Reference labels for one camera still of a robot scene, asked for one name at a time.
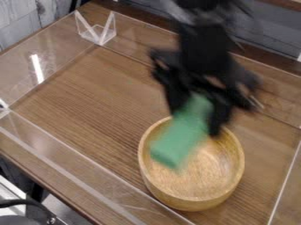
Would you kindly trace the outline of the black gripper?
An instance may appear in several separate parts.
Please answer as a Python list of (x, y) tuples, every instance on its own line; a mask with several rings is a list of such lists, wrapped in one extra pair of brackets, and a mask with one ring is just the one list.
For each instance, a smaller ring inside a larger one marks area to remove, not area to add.
[(164, 88), (171, 114), (185, 105), (192, 92), (205, 93), (212, 105), (208, 135), (215, 137), (229, 121), (233, 106), (246, 111), (256, 108), (251, 94), (259, 78), (229, 55), (231, 39), (223, 25), (176, 22), (173, 26), (177, 48), (149, 51), (151, 75)]

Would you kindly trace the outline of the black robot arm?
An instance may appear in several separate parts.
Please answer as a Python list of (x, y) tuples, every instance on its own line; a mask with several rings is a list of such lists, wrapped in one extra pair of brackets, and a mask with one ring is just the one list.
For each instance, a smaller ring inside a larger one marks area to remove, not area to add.
[(163, 86), (169, 112), (183, 109), (192, 94), (212, 104), (205, 118), (208, 134), (216, 136), (235, 107), (254, 111), (251, 94), (259, 77), (229, 55), (235, 41), (228, 35), (231, 12), (248, 12), (240, 0), (163, 0), (177, 33), (177, 49), (149, 51), (151, 76)]

